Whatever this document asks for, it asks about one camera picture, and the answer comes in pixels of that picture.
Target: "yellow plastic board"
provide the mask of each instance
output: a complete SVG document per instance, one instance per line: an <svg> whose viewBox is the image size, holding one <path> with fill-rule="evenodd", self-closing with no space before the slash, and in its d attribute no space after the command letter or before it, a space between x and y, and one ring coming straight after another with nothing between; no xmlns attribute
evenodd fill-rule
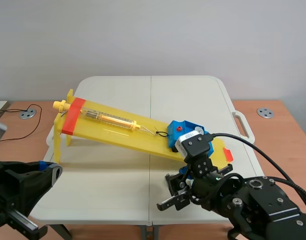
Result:
<svg viewBox="0 0 306 240"><path fill-rule="evenodd" d="M69 103L72 103L74 99L75 97L72 96L72 91L70 91L67 100ZM136 115L91 101L85 101L83 107L137 121L137 124L148 128L152 132L156 132L157 130L167 132L167 123L150 119L148 117ZM54 138L57 138L59 133L61 133L66 117L66 114L62 117L60 114L58 114L54 123ZM183 161L183 157L180 153L174 153L168 147L167 137L153 135L149 132L141 131L138 129L131 131L127 128L102 123L83 115L79 115L73 135L102 143L133 149L139 152L145 152L148 154L165 157L168 159ZM54 139L56 162L59 162L60 158L59 141L60 138ZM214 139L212 143L214 147L214 154L211 156L213 164L219 168L225 167L227 162L223 152L223 148L225 147L223 141L220 139Z"/></svg>

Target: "white folding table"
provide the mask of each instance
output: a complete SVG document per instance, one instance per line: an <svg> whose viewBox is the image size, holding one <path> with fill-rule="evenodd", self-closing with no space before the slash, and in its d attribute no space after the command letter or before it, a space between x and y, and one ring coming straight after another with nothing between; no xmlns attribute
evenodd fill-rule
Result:
<svg viewBox="0 0 306 240"><path fill-rule="evenodd" d="M211 76L94 76L79 84L75 96L170 123L188 120L211 133L240 135L239 118L247 139L254 136L237 112L223 83ZM44 161L53 161L52 131ZM234 157L234 172L244 177L263 174L253 150L223 138ZM44 224L166 225L227 222L213 212L190 206L159 211L156 204L170 197L167 173L184 163L86 139L62 141L64 172L37 203L31 216Z"/></svg>

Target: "orange tab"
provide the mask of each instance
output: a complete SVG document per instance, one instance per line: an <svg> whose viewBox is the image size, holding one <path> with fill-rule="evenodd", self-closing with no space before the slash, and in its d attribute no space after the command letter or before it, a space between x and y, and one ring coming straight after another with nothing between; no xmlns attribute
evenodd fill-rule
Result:
<svg viewBox="0 0 306 240"><path fill-rule="evenodd" d="M67 117L62 129L62 133L73 135L75 125L79 116L79 113L81 112L81 108L84 105L85 99L75 98L73 103L71 104Z"/></svg>
<svg viewBox="0 0 306 240"><path fill-rule="evenodd" d="M232 156L232 153L230 151L230 149L226 149L223 147L223 151L224 151L224 154L225 154L225 157L226 157L226 161L229 163L231 163L234 159L233 159L233 156Z"/></svg>

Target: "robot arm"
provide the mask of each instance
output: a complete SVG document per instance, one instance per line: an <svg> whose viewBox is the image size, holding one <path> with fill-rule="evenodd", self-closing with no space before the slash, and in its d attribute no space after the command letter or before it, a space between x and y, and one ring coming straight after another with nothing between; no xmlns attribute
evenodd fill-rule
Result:
<svg viewBox="0 0 306 240"><path fill-rule="evenodd" d="M0 123L0 139L6 129ZM0 227L8 224L30 240L42 238L47 226L38 228L27 216L62 171L53 162L0 161Z"/></svg>
<svg viewBox="0 0 306 240"><path fill-rule="evenodd" d="M207 156L211 134L192 134L180 139L176 147L185 157L186 174L167 175L171 198L157 204L159 210L175 205L181 210L190 202L228 218L234 228L228 232L232 240L239 234L252 240L306 239L306 214L275 184L282 182L306 192L292 182L277 177L243 178L230 173L232 166L218 170ZM188 176L193 178L189 186Z"/></svg>

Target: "table leg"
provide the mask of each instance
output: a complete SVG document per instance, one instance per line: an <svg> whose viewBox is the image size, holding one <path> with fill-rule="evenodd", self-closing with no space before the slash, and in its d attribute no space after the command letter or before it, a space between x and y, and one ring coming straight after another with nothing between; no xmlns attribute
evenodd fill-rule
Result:
<svg viewBox="0 0 306 240"><path fill-rule="evenodd" d="M58 233L64 240L72 240L73 237L63 224L52 224L50 227Z"/></svg>
<svg viewBox="0 0 306 240"><path fill-rule="evenodd" d="M138 225L138 226L141 231L141 240L147 240L149 235L147 232L147 226L146 225Z"/></svg>
<svg viewBox="0 0 306 240"><path fill-rule="evenodd" d="M158 240L159 238L159 227L162 225L153 225L153 239Z"/></svg>
<svg viewBox="0 0 306 240"><path fill-rule="evenodd" d="M158 240L158 235L159 235L159 227L163 225L152 225L149 227L153 228L153 231L147 231L146 225L138 225L141 231L141 240L148 240L149 236L153 236L153 240Z"/></svg>

